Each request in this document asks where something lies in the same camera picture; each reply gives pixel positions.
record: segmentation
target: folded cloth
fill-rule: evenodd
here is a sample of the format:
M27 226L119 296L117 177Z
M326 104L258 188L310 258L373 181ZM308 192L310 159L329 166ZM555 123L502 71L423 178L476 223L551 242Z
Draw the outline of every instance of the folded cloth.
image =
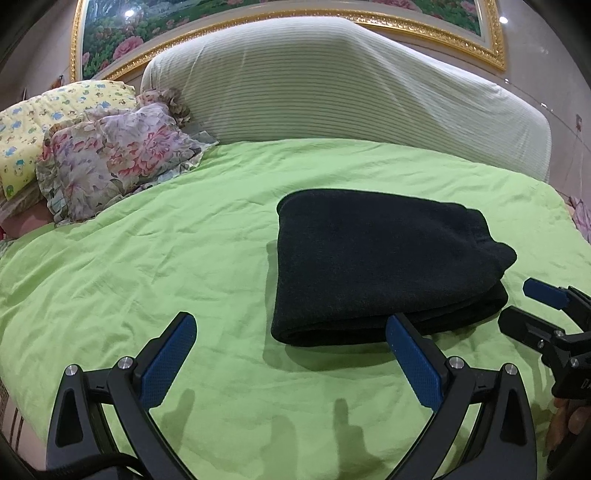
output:
M294 346L385 341L404 312L423 335L470 325L507 302L517 259L478 210L356 190L294 192L277 205L272 336Z

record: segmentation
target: cartoon print pillowcase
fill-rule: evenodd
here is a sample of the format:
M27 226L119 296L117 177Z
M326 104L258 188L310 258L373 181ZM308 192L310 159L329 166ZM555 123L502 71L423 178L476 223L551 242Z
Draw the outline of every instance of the cartoon print pillowcase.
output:
M86 80L42 93L0 112L0 183L8 200L35 180L43 137L59 122L84 110L134 108L135 89L123 82Z

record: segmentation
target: bed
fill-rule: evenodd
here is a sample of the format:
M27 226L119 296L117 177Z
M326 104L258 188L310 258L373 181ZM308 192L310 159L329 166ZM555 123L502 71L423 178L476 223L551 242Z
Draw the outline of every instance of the bed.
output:
M315 57L314 38L340 61ZM205 128L220 146L199 168L86 223L29 233L0 259L0 377L39 438L66 365L110 367L187 311L196 346L152 415L198 478L386 477L430 416L387 346L299 349L269 333L275 207L299 189L479 209L518 254L503 278L509 303L573 331L521 285L537 277L591 291L591 248L543 182L547 123L501 87L335 18L241 25L172 48L144 74L142 89L158 86L180 89L196 119L188 130ZM552 379L539 356L495 319L434 339L474 367L517 365L543 478Z

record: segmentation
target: pillow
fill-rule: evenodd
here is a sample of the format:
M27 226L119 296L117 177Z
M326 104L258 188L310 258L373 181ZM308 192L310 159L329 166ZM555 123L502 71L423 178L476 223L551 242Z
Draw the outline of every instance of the pillow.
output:
M35 180L43 137L54 124L102 105L134 107L135 89L122 82L87 80L50 90L0 112L0 183L7 199Z
M180 131L168 106L93 109L52 127L36 163L41 192L56 223L81 221L202 152Z

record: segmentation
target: painting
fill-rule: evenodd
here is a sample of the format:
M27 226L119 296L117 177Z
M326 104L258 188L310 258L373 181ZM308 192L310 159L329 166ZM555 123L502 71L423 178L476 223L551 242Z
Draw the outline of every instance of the painting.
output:
M311 4L317 7L316 13L311 11ZM501 65L504 57L499 59L499 52L495 51L495 47L502 47L495 0L79 0L71 80L113 79L105 74L129 62L139 52L156 51L162 43L170 44L171 39L188 40L191 34L195 36L200 24L215 25L212 20L222 14L225 18L232 14L232 18L247 22L256 20L257 16L272 18L286 16L286 12L307 15L321 11L345 18L353 15L357 23L393 30L400 30L402 24L389 25L388 20L407 19L411 26L441 32L443 36L439 40L447 32L464 49L476 46L488 50L489 57L497 60L496 66L504 66Z

